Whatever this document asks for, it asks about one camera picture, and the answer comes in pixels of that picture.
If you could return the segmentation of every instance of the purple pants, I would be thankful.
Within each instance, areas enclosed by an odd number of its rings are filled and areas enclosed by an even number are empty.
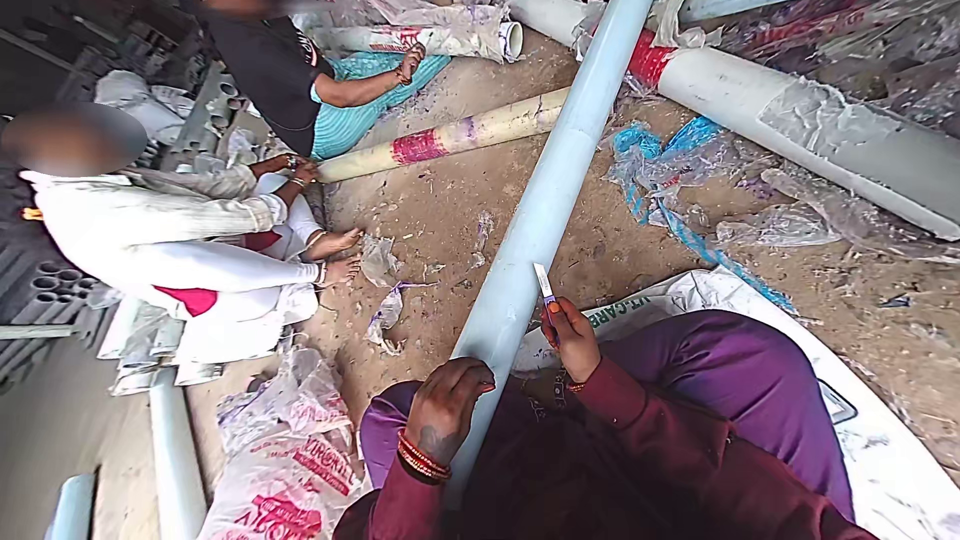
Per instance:
[[[853,521],[850,481],[813,368],[789,337],[749,317],[703,310],[671,317],[620,341],[603,343],[604,356],[635,379],[672,390],[731,419],[744,439],[786,463],[810,490],[826,495]],[[409,380],[373,398],[360,422],[360,440],[374,488],[383,486],[420,382]],[[515,423],[528,411],[493,417]]]

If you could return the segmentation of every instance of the teal pants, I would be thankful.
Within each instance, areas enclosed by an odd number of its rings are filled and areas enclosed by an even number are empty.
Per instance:
[[[400,53],[360,52],[340,59],[327,59],[333,66],[337,81],[366,79],[395,69],[403,60]],[[320,113],[314,123],[313,153],[315,159],[326,160],[339,156],[353,148],[363,135],[373,127],[376,119],[390,107],[397,106],[417,93],[430,82],[440,70],[450,63],[447,56],[428,56],[414,73],[413,83],[397,86],[382,96],[360,107],[334,107],[324,103],[311,86],[310,97],[321,103]]]

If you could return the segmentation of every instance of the red bangle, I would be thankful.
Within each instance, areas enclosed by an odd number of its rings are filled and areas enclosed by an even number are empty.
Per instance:
[[[415,471],[437,480],[450,478],[450,468],[437,463],[415,447],[406,437],[406,430],[397,433],[396,449]]]

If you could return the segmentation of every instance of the blade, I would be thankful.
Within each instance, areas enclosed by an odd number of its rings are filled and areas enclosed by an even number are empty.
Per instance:
[[[534,271],[537,272],[537,281],[540,282],[540,292],[543,293],[544,300],[553,296],[550,281],[546,278],[546,268],[539,262],[534,262]]]

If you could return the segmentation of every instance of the red pipe label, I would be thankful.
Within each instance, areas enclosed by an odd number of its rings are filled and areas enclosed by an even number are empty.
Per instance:
[[[641,83],[653,89],[657,89],[657,85],[660,84],[660,75],[663,74],[663,69],[669,61],[666,55],[677,50],[674,47],[651,47],[650,43],[653,42],[655,35],[649,30],[640,33],[634,55],[630,57],[630,63],[627,65],[627,71]]]
[[[392,152],[394,161],[401,165],[442,158],[449,154],[437,139],[437,132],[433,128],[395,140]]]

